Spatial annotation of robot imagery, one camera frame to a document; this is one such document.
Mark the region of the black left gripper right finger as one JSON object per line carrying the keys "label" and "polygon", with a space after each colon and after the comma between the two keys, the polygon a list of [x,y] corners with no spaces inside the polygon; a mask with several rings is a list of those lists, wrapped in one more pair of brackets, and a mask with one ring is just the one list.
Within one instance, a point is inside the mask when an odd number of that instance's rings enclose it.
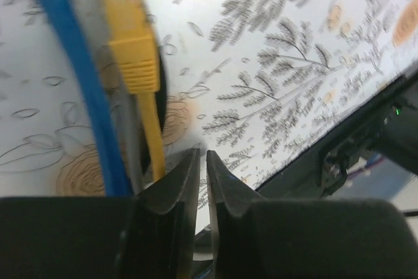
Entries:
{"label": "black left gripper right finger", "polygon": [[216,278],[416,278],[417,242],[378,199],[267,199],[206,155]]}

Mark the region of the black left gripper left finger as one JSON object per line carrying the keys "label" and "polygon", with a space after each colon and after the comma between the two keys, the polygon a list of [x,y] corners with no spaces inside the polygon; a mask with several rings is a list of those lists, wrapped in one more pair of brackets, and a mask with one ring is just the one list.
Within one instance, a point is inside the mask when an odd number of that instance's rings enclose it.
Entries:
{"label": "black left gripper left finger", "polygon": [[133,197],[1,199],[2,278],[190,278],[200,152]]}

